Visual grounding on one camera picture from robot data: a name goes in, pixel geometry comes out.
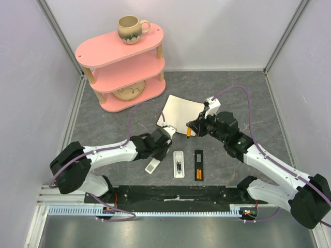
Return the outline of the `orange handled screwdriver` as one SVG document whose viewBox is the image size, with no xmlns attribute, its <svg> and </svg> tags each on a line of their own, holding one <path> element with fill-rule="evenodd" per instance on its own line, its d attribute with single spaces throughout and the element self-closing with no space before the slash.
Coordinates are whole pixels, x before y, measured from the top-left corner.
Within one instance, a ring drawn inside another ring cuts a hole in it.
<svg viewBox="0 0 331 248">
<path fill-rule="evenodd" d="M 190 138 L 191 137 L 191 132 L 192 129 L 190 127 L 187 128 L 187 133 L 186 133 L 186 138 Z"/>
</svg>

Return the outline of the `slim white remote control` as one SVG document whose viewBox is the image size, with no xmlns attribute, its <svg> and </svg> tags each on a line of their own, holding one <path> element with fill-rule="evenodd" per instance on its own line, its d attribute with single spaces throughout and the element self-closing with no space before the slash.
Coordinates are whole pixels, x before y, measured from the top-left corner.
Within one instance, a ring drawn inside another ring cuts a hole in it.
<svg viewBox="0 0 331 248">
<path fill-rule="evenodd" d="M 152 174 L 160 163 L 161 162 L 159 160 L 153 158 L 145 168 L 145 171 L 149 174 Z"/>
</svg>

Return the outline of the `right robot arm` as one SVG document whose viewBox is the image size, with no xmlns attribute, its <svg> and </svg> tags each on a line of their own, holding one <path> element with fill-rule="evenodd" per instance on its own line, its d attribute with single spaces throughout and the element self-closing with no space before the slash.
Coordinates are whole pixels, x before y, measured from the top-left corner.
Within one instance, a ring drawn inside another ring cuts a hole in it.
<svg viewBox="0 0 331 248">
<path fill-rule="evenodd" d="M 259 170 L 276 184 L 271 185 L 249 177 L 237 190 L 238 200 L 249 203 L 253 199 L 265 201 L 288 211 L 302 226 L 314 229 L 330 212 L 330 188 L 320 174 L 310 176 L 277 159 L 253 139 L 239 130 L 230 112 L 205 116 L 186 124 L 197 136 L 211 137 L 223 143 L 228 155 Z"/>
</svg>

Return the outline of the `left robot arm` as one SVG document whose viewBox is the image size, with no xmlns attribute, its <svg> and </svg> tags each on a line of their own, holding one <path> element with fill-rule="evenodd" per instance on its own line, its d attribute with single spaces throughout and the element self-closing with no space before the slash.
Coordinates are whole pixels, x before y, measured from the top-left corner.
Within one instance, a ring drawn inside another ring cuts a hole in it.
<svg viewBox="0 0 331 248">
<path fill-rule="evenodd" d="M 102 203 L 113 199 L 113 190 L 106 176 L 97 176 L 93 170 L 118 162 L 151 158 L 145 171 L 152 174 L 166 157 L 176 130 L 172 126 L 156 129 L 153 133 L 132 136 L 122 142 L 103 146 L 82 146 L 70 143 L 51 163 L 51 188 L 63 195 L 83 191 L 96 196 Z"/>
</svg>

